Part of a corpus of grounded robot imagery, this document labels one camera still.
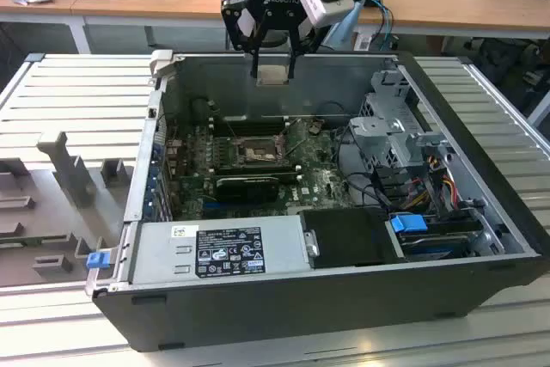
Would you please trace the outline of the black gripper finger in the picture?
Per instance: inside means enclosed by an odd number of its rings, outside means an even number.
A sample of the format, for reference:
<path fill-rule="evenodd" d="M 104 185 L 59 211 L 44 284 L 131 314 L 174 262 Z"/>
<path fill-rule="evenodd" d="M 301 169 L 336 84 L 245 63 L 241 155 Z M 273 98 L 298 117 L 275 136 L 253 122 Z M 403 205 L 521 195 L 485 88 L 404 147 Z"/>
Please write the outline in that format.
<path fill-rule="evenodd" d="M 301 23 L 289 30 L 289 79 L 294 77 L 297 58 L 317 52 L 326 36 L 327 27 L 316 28 L 308 18 L 305 18 Z"/>
<path fill-rule="evenodd" d="M 250 76 L 256 78 L 260 47 L 271 28 L 271 10 L 264 0 L 222 0 L 221 14 L 231 45 L 252 56 Z"/>

